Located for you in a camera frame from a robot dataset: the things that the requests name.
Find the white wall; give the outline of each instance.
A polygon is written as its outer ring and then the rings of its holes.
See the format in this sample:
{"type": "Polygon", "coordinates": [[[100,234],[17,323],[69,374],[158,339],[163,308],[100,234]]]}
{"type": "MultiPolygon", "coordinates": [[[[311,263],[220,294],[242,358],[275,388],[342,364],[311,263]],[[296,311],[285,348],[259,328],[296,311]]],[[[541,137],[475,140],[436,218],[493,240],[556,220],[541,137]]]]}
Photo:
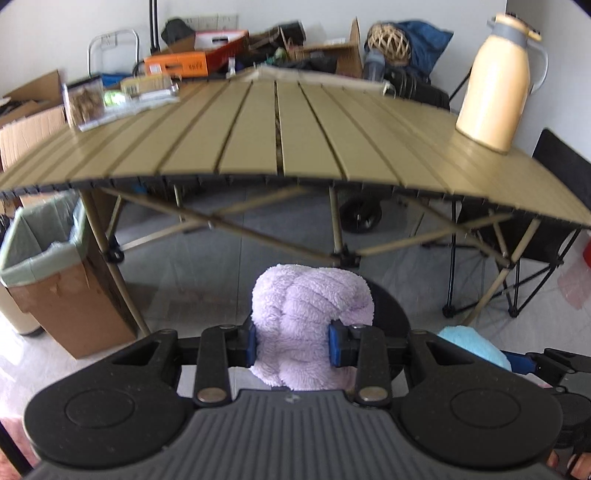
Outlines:
{"type": "MultiPolygon", "coordinates": [[[[160,0],[159,13],[161,29],[170,17],[215,12],[238,13],[240,27],[251,31],[300,19],[316,39],[348,35],[355,16],[359,17],[362,38],[377,20],[430,21],[456,33],[433,73],[434,84],[451,92],[488,35],[486,20],[505,11],[505,3],[505,0],[160,0]]],[[[55,68],[70,80],[85,75],[89,41],[98,34],[126,27],[138,30],[142,52],[147,54],[148,0],[12,0],[0,12],[0,92],[55,68]]],[[[130,68],[132,51],[126,46],[105,52],[105,69],[130,68]]]]}
{"type": "MultiPolygon", "coordinates": [[[[550,56],[548,78],[527,101],[515,144],[533,153],[547,127],[591,161],[591,18],[572,0],[508,0],[507,11],[542,32],[550,56]]],[[[540,63],[532,53],[534,79],[540,63]]]]}

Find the red object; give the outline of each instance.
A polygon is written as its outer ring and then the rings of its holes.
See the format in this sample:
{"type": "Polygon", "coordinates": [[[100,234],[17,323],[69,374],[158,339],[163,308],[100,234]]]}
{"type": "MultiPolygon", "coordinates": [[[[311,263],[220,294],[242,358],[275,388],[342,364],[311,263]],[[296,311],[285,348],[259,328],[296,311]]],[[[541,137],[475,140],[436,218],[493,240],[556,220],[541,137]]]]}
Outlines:
{"type": "Polygon", "coordinates": [[[583,258],[585,259],[585,263],[591,268],[591,241],[589,241],[583,252],[583,258]]]}

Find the purple plush fabric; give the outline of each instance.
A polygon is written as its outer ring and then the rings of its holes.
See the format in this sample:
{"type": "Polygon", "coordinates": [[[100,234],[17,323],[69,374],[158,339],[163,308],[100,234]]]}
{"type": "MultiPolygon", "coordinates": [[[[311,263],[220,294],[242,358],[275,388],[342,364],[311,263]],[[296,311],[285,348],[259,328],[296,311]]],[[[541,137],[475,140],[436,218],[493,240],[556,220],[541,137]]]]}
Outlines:
{"type": "Polygon", "coordinates": [[[351,389],[355,369],[330,366],[328,328],[336,319],[372,324],[374,303],[363,278],[337,268],[269,268],[252,291],[258,344],[251,371],[272,387],[351,389]]]}

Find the cardboard box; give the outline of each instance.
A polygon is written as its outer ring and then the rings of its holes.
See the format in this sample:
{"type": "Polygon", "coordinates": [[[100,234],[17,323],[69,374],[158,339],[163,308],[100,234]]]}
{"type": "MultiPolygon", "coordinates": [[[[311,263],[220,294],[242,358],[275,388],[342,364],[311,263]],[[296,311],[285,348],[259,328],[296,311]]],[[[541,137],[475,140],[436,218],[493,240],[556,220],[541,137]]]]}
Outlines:
{"type": "Polygon", "coordinates": [[[244,51],[247,38],[246,30],[199,32],[145,59],[146,72],[168,73],[181,79],[206,77],[221,69],[230,57],[244,51]]]}
{"type": "Polygon", "coordinates": [[[38,143],[66,124],[64,108],[54,107],[42,113],[4,126],[0,130],[0,157],[6,171],[38,143]]]}
{"type": "Polygon", "coordinates": [[[10,97],[11,100],[26,102],[12,112],[0,116],[0,128],[4,125],[14,122],[19,118],[34,115],[48,108],[61,105],[60,74],[56,70],[39,77],[12,92],[0,95],[1,97],[10,97]]]}
{"type": "Polygon", "coordinates": [[[359,54],[361,37],[359,35],[359,23],[357,18],[351,25],[349,41],[344,43],[326,43],[316,45],[304,45],[292,47],[288,50],[289,59],[292,61],[304,60],[312,53],[322,52],[326,56],[337,57],[336,73],[353,78],[363,78],[363,65],[359,54]]]}
{"type": "Polygon", "coordinates": [[[136,339],[131,314],[94,239],[82,263],[8,291],[76,359],[136,339]]]}

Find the black bag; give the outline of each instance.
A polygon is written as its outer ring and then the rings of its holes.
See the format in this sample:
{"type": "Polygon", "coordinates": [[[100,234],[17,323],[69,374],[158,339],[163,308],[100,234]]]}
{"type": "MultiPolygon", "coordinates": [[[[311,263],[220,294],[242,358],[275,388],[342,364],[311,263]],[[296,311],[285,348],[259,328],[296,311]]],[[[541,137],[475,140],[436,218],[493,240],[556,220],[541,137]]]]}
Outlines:
{"type": "Polygon", "coordinates": [[[189,27],[180,18],[173,18],[166,22],[164,30],[162,31],[162,40],[166,45],[170,45],[176,41],[195,35],[195,30],[189,27]]]}
{"type": "Polygon", "coordinates": [[[306,40],[306,32],[301,22],[277,25],[270,30],[249,36],[249,49],[259,53],[273,55],[278,48],[288,49],[289,46],[302,46],[306,40]]]}
{"type": "Polygon", "coordinates": [[[391,84],[391,87],[386,91],[386,95],[406,98],[449,110],[449,95],[446,92],[422,82],[403,69],[387,67],[384,80],[391,84]]]}

